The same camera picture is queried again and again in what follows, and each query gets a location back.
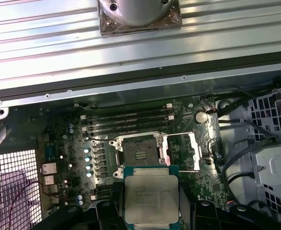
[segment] screw hole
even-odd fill
[[[2,116],[4,114],[4,110],[0,109],[0,116]]]
[[[118,6],[116,4],[113,3],[113,4],[110,5],[111,11],[116,11],[117,9],[118,9]]]

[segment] screw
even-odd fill
[[[210,206],[210,203],[208,201],[202,201],[201,205],[207,207]]]
[[[238,207],[236,207],[236,209],[240,212],[246,212],[247,211],[247,209],[243,206],[238,206]]]
[[[117,9],[118,9],[118,6],[116,4],[113,3],[113,4],[110,5],[111,11],[116,11]]]

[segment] metal panel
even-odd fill
[[[0,89],[281,51],[281,0],[181,0],[181,29],[116,37],[100,36],[96,0],[7,3]]]

